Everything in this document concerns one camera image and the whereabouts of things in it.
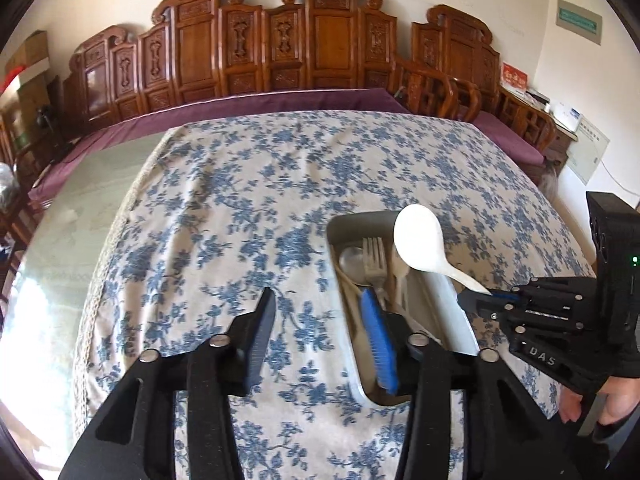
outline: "screw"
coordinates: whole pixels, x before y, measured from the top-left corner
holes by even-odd
[[[415,332],[409,336],[409,344],[411,346],[427,346],[429,337],[421,332]]]
[[[140,357],[138,357],[138,359],[140,359],[143,363],[152,363],[159,357],[160,352],[158,352],[158,350],[147,348],[144,352],[142,352],[142,354],[140,354]]]
[[[231,343],[231,338],[227,334],[218,334],[209,339],[209,345],[220,348]]]
[[[480,351],[480,358],[482,361],[486,361],[488,363],[495,363],[500,360],[500,354],[496,352],[493,348],[483,348]]]

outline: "floral tablecloth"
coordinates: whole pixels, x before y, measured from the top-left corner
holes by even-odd
[[[262,380],[231,399],[246,478],[393,478],[408,407],[353,398],[337,328],[324,229],[336,215],[430,206],[449,261],[486,286],[590,268],[556,212],[475,127],[379,112],[289,112],[170,130],[122,205],[85,306],[76,355],[76,434],[145,348],[189,351],[276,291]],[[508,355],[551,415],[557,385]],[[185,395],[176,403],[179,478],[188,478]],[[454,418],[450,475],[462,472]]]

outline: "fork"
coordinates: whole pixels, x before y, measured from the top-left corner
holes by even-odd
[[[382,238],[362,239],[362,259],[364,260],[364,277],[376,291],[380,307],[386,310],[386,256]]]

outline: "white spoon handle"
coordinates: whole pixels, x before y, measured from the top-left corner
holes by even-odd
[[[452,265],[449,265],[447,269],[443,269],[443,274],[445,276],[449,276],[452,280],[456,280],[457,282],[462,283],[469,290],[491,295],[491,293],[484,286],[482,286],[481,283],[478,283],[471,276],[469,276],[468,274],[465,274],[464,272],[455,268]]]

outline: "purple cushion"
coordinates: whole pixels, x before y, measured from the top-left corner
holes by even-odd
[[[496,116],[487,112],[480,112],[474,126],[495,142],[504,153],[516,164],[530,164],[542,166],[545,157],[526,140],[511,130]]]
[[[71,172],[87,155],[127,140],[157,134],[195,121],[297,110],[409,113],[383,88],[270,92],[192,103],[136,117],[88,135],[76,144],[62,162],[50,169],[40,185],[31,189],[29,197],[37,202],[53,199]]]

